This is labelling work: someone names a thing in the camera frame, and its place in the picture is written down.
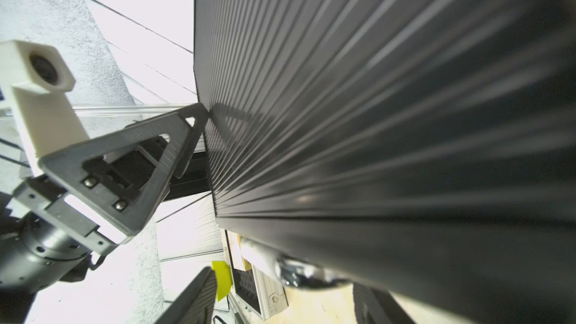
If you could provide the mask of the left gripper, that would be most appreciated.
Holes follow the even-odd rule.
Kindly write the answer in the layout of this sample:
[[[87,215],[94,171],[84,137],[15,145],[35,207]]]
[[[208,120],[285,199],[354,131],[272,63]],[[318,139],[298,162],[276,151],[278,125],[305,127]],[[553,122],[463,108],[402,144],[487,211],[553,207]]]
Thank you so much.
[[[47,175],[25,179],[13,197],[108,255],[138,234],[161,202],[209,190],[207,154],[195,151],[208,119],[195,103],[48,154],[39,161]]]

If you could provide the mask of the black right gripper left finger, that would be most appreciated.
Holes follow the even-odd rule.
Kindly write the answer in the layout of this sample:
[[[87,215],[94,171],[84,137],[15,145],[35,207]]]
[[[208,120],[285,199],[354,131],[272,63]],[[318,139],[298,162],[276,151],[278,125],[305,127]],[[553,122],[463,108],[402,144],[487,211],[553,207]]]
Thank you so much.
[[[210,267],[205,267],[155,323],[211,323],[216,295],[216,275]]]

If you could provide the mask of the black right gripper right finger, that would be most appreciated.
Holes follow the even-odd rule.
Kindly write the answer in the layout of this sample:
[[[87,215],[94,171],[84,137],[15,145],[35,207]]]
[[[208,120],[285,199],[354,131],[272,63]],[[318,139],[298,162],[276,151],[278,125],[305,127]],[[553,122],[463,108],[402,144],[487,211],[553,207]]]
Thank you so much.
[[[354,283],[352,295],[358,324],[415,324],[388,291]]]

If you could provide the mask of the silver aluminium poker case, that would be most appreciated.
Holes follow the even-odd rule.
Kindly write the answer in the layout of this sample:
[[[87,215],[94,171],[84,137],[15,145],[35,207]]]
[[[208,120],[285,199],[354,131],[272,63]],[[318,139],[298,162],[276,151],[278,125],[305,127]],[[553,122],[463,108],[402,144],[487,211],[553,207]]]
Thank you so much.
[[[232,275],[232,293],[241,308],[265,322],[288,309],[284,288],[242,258],[240,236],[222,229],[226,263]]]

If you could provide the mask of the black poker case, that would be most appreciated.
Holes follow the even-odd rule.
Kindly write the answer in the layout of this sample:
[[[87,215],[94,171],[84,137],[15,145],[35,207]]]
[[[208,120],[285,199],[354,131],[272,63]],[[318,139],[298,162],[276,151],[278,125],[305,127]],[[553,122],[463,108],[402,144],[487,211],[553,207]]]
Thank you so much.
[[[195,0],[218,224],[478,323],[575,321],[575,0]]]

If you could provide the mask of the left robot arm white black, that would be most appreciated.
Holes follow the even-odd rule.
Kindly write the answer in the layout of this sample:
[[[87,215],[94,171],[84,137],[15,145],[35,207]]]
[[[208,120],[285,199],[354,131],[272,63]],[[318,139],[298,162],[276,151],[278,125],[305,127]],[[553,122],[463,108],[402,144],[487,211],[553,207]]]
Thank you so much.
[[[197,144],[208,118],[195,103],[42,156],[40,173],[2,198],[28,211],[1,215],[1,321],[22,323],[38,292],[84,280],[92,256],[137,236],[163,201],[206,192]]]

